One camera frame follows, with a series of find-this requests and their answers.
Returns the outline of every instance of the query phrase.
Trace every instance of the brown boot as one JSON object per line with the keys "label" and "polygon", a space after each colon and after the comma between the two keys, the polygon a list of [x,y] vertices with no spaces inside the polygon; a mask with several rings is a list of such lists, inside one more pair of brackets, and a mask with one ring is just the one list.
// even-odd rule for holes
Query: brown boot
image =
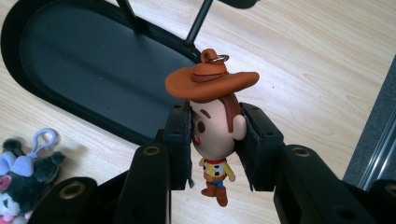
{"label": "brown boot", "polygon": [[206,189],[201,191],[207,197],[215,197],[216,196],[216,186],[212,185],[212,183],[206,181]]}
{"label": "brown boot", "polygon": [[218,200],[218,204],[221,207],[227,206],[228,199],[227,199],[227,192],[225,187],[216,189],[216,199]]}

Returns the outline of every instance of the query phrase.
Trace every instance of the toy mouth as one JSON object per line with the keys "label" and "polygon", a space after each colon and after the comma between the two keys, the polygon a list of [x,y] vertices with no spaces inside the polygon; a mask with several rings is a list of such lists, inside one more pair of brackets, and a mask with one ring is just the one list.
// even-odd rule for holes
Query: toy mouth
{"label": "toy mouth", "polygon": [[192,142],[196,145],[201,145],[202,143],[202,137],[198,137],[197,135],[194,135],[192,138]]}

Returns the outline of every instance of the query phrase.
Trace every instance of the toy face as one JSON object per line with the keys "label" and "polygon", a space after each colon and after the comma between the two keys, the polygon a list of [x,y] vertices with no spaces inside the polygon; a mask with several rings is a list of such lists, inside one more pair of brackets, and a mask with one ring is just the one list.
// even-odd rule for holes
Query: toy face
{"label": "toy face", "polygon": [[205,159],[216,161],[233,153],[233,135],[229,133],[224,104],[214,100],[205,104],[190,102],[192,142]]}

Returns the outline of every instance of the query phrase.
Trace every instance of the toy keychain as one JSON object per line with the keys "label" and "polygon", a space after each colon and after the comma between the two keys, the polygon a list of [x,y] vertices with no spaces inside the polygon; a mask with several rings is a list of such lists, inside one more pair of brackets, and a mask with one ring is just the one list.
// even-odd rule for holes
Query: toy keychain
{"label": "toy keychain", "polygon": [[[38,138],[45,133],[51,139],[43,146]],[[21,142],[8,139],[3,144],[0,155],[0,224],[24,224],[41,199],[49,192],[51,182],[64,161],[64,154],[53,152],[46,158],[38,158],[37,153],[51,147],[57,141],[52,129],[42,129],[34,136],[34,147],[24,155]]]}
{"label": "toy keychain", "polygon": [[224,64],[228,55],[218,55],[205,49],[201,63],[193,68],[181,68],[165,80],[167,91],[174,97],[190,101],[192,142],[203,157],[207,197],[216,197],[220,206],[228,204],[223,180],[235,174],[226,158],[233,154],[234,141],[245,138],[246,119],[235,92],[254,85],[260,78],[256,72],[230,74]]}

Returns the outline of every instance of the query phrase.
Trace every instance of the hat brim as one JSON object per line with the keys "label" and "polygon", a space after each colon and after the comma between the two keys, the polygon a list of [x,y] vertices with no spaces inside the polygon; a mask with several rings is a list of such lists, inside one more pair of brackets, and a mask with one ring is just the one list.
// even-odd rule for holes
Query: hat brim
{"label": "hat brim", "polygon": [[260,78],[256,72],[240,72],[207,82],[194,82],[191,75],[192,68],[181,68],[166,78],[165,88],[178,99],[205,103],[251,87]]}

